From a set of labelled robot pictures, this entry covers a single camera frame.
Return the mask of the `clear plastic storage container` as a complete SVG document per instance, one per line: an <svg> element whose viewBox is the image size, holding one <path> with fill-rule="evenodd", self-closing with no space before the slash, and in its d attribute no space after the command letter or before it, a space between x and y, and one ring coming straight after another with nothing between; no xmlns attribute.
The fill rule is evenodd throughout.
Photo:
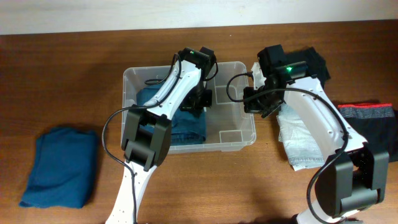
<svg viewBox="0 0 398 224"><path fill-rule="evenodd" d="M136 94L146 87L144 81L150 78L163 78L168 66L131 67L123 73L123 106L136 103ZM206 121L206 141L203 144L189 144L170 147L170 154L206 151L239 151L256 141L254 115L244 112L242 103L232 102L243 97L243 90L249 86L248 78L234 75L245 73L242 62L220 62L218 74L207 84L212 91L212 107L204 112Z"/></svg>

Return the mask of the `dark blue jeans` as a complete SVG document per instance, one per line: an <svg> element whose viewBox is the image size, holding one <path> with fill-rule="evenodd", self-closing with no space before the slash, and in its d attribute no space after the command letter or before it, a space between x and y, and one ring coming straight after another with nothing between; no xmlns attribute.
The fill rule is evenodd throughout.
<svg viewBox="0 0 398 224"><path fill-rule="evenodd" d="M162 84L147 86L137 92L137 104L142 106L161 88ZM206 140L204 110L181 111L172 118L171 146L203 144Z"/></svg>

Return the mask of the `teal blue shirt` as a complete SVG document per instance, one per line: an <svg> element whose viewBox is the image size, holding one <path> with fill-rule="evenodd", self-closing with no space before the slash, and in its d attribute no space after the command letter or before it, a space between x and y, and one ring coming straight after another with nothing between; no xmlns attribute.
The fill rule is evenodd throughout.
<svg viewBox="0 0 398 224"><path fill-rule="evenodd" d="M19 206L83 208L93 191L97 150L93 130L57 127L41 135Z"/></svg>

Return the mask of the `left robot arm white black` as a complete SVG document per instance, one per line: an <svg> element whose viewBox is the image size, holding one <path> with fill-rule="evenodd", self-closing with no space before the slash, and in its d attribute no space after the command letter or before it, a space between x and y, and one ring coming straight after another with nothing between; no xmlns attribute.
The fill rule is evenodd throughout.
<svg viewBox="0 0 398 224"><path fill-rule="evenodd" d="M175 112L211 107L212 92L206 83L211 69L217 67L213 50L186 47L174 55L160 90L149 101L119 110L126 114L121 139L124 159L117 160L124 173L107 223L137 223L149 179L169 152Z"/></svg>

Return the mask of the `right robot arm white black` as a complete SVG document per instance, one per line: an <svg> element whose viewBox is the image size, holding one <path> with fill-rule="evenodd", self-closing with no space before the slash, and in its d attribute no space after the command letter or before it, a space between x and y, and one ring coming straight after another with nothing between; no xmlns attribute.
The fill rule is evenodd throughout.
<svg viewBox="0 0 398 224"><path fill-rule="evenodd" d="M291 107L309 130L325 164L307 187L308 208L292 223L343 223L384 200L389 155L372 149L324 92L326 62L313 48L285 53L281 45L257 54L244 89L246 113L269 116L281 105Z"/></svg>

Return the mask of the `black folded shirt white logo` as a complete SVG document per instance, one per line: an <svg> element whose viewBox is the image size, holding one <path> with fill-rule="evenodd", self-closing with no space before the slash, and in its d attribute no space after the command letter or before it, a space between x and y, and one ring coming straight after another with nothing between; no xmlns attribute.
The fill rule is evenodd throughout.
<svg viewBox="0 0 398 224"><path fill-rule="evenodd" d="M322 88L325 87L325 82L331 78L326 66L326 60L314 47L307 47L302 50L286 53L286 57L290 63L306 61L310 74L317 76Z"/></svg>

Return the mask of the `light blue folded jeans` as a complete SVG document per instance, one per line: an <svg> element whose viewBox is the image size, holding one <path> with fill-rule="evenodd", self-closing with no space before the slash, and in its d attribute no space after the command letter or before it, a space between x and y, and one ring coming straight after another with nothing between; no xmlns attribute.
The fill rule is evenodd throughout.
<svg viewBox="0 0 398 224"><path fill-rule="evenodd" d="M291 107L282 104L277 122L279 141L294 171L321 167L325 163L318 144Z"/></svg>

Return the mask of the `black shorts red waistband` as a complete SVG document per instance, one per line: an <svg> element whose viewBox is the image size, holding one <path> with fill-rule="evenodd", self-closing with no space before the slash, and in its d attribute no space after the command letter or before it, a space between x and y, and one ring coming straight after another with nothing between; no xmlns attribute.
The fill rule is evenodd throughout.
<svg viewBox="0 0 398 224"><path fill-rule="evenodd" d="M392 103L338 105L347 122L368 141L370 149L385 149L389 162L397 162L397 111Z"/></svg>

